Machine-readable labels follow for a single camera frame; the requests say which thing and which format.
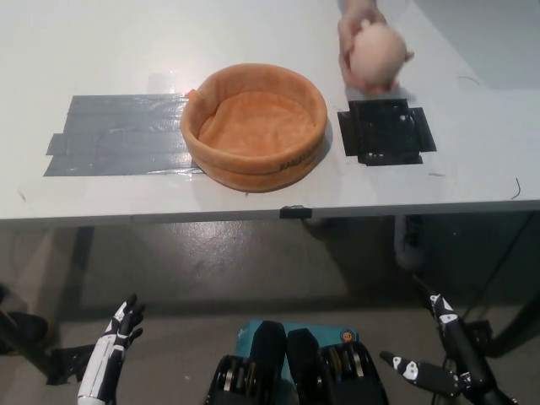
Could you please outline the person's bare hand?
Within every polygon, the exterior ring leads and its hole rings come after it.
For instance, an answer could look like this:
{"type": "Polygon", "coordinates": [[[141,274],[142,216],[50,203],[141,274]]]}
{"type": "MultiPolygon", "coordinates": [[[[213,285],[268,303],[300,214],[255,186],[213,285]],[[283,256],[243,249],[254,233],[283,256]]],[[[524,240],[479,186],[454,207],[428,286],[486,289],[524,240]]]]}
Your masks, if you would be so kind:
{"type": "Polygon", "coordinates": [[[390,25],[376,1],[346,1],[337,26],[344,83],[366,95],[397,87],[397,76],[414,53],[390,25]]]}

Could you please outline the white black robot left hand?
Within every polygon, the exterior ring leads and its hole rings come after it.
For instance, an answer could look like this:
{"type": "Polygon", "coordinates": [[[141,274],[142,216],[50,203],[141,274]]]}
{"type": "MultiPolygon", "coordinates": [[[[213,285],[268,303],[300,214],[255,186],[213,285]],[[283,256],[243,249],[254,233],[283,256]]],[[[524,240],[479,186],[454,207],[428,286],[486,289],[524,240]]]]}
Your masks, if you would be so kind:
{"type": "Polygon", "coordinates": [[[139,326],[145,305],[136,294],[124,301],[111,318],[90,355],[77,404],[116,404],[116,389],[127,350],[143,334],[139,326]]]}

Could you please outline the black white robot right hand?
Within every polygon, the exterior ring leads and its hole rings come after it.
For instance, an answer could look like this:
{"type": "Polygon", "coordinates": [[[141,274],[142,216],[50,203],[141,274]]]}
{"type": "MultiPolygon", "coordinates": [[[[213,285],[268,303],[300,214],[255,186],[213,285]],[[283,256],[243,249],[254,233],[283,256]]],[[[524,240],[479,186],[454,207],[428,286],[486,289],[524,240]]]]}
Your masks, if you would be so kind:
{"type": "Polygon", "coordinates": [[[445,297],[421,278],[413,276],[413,281],[423,307],[437,323],[443,349],[456,369],[448,370],[388,351],[380,352],[381,359],[409,384],[427,392],[448,398],[463,395],[472,404],[515,404],[516,399],[499,389],[494,373],[466,323],[445,297]]]}

